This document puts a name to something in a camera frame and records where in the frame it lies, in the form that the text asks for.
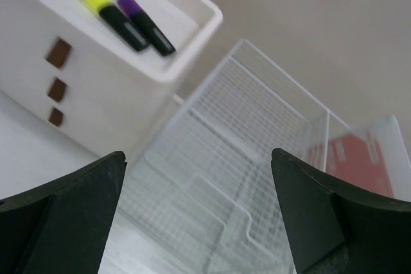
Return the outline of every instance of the metal mesh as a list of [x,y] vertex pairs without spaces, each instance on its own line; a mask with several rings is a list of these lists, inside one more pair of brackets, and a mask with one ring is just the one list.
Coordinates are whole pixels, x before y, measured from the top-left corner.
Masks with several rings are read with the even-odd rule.
[[119,208],[197,273],[289,273],[271,151],[324,169],[328,121],[318,101],[243,41],[129,171]]

